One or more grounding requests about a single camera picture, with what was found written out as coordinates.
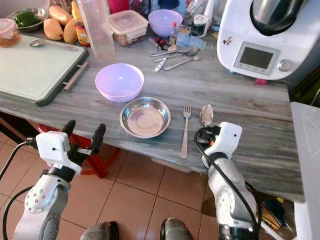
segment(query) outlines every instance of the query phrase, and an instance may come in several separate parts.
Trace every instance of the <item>gray countertop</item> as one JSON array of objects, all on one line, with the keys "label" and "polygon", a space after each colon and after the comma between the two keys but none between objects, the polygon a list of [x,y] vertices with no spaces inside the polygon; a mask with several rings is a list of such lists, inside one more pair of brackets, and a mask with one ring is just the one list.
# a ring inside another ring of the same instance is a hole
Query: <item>gray countertop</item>
[{"label": "gray countertop", "polygon": [[[215,41],[212,37],[209,39],[203,59],[167,72],[154,71],[157,64],[152,62],[149,53],[156,49],[147,39],[129,47],[116,43],[116,57],[108,62],[97,62],[89,49],[89,66],[70,92],[61,91],[44,107],[1,96],[0,110],[56,128],[74,119],[74,132],[86,137],[91,137],[96,127],[105,123],[104,142],[107,144],[207,173],[193,144],[193,136],[202,127],[200,109],[209,103],[213,107],[215,124],[230,122],[243,128],[232,160],[244,178],[258,191],[302,202],[303,186],[287,86],[276,81],[256,85],[251,78],[230,74],[218,60]],[[182,58],[170,59],[166,64]],[[168,106],[171,123],[163,134],[139,139],[121,128],[119,114],[125,103],[106,100],[95,86],[98,71],[113,63],[132,64],[141,69],[145,81],[139,96],[158,98]],[[185,103],[191,103],[192,115],[188,157],[182,159],[179,155]]]}]

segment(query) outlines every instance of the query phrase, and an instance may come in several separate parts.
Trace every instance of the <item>pink lid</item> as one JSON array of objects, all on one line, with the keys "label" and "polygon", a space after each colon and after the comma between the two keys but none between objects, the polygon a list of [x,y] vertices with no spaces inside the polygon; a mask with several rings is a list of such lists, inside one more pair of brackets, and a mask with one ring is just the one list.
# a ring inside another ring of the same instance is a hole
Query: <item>pink lid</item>
[{"label": "pink lid", "polygon": [[14,20],[9,18],[0,18],[0,36],[5,39],[11,39],[17,24]]}]

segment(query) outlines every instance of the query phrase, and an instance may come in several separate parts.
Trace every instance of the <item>black cable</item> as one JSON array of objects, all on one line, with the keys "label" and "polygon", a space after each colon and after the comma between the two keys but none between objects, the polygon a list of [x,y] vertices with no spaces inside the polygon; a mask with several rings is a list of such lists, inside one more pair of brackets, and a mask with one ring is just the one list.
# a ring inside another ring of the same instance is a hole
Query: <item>black cable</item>
[{"label": "black cable", "polygon": [[18,192],[16,195],[13,196],[13,198],[10,199],[10,201],[8,202],[8,204],[5,207],[5,211],[3,213],[3,220],[2,220],[2,234],[3,234],[3,240],[8,240],[8,235],[7,235],[7,218],[8,218],[8,213],[9,213],[9,209],[10,206],[12,205],[12,203],[14,202],[14,200],[19,197],[21,194],[24,194],[25,192],[29,191],[30,189],[32,189],[33,186],[27,187],[25,189],[23,189],[22,191]]},{"label": "black cable", "polygon": [[6,162],[6,164],[4,165],[3,169],[2,169],[1,172],[0,172],[0,181],[1,181],[2,177],[3,177],[3,175],[5,174],[7,168],[9,167],[12,159],[14,159],[14,156],[16,155],[17,151],[19,150],[19,148],[21,148],[21,147],[24,146],[24,145],[27,145],[27,142],[26,142],[26,141],[20,143],[18,146],[15,147],[15,149],[14,149],[13,152],[11,153],[8,161]]},{"label": "black cable", "polygon": [[256,220],[256,216],[252,212],[251,207],[249,206],[248,202],[244,198],[244,196],[241,194],[241,192],[237,189],[237,187],[233,184],[233,182],[228,178],[228,176],[218,167],[218,165],[215,164],[214,161],[212,161],[209,156],[205,153],[205,151],[202,150],[201,145],[197,141],[197,135],[199,133],[200,129],[195,133],[193,141],[196,144],[197,149],[200,151],[200,153],[205,157],[205,159],[217,170],[217,172],[224,178],[224,180],[228,183],[228,185],[232,188],[233,191],[238,195],[242,203],[244,204],[245,208],[249,212],[249,215],[251,217],[252,223],[253,223],[253,229],[254,229],[254,235],[255,239],[259,240],[259,231],[258,231],[258,224]]},{"label": "black cable", "polygon": [[258,231],[260,232],[261,221],[262,221],[262,203],[261,203],[260,198],[258,196],[258,192],[254,188],[254,186],[252,186],[247,181],[245,182],[245,184],[253,191],[254,199],[255,199],[256,203],[258,204]]}]

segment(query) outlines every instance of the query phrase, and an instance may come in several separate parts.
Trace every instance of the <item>cutting board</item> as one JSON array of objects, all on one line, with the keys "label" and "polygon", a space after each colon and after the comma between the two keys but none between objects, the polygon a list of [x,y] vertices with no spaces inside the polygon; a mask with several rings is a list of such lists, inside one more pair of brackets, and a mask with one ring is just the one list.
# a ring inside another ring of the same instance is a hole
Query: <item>cutting board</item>
[{"label": "cutting board", "polygon": [[18,44],[0,47],[0,94],[44,106],[59,93],[63,82],[72,77],[88,51],[81,46],[74,46],[77,51],[47,44],[30,46],[37,39],[21,35]]}]

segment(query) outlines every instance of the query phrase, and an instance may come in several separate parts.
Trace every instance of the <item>tile floor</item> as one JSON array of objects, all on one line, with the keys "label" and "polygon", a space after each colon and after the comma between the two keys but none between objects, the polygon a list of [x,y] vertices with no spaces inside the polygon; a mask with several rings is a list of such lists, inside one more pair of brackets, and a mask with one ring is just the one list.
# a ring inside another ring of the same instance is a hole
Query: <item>tile floor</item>
[{"label": "tile floor", "polygon": [[[16,145],[0,132],[0,169]],[[103,155],[110,148],[105,145]],[[24,147],[18,151],[0,182],[1,216],[9,199],[35,184],[46,168],[34,149]],[[121,240],[159,240],[161,223],[168,217],[184,221],[194,240],[218,238],[216,219],[201,213],[202,202],[212,194],[206,187],[205,175],[183,173],[125,150],[108,170],[106,178],[80,175],[73,179],[57,239],[79,240],[87,227],[116,221]],[[25,195],[20,196],[11,206],[7,220],[9,239],[23,213],[24,198]],[[261,234],[261,239],[272,238]]]}]

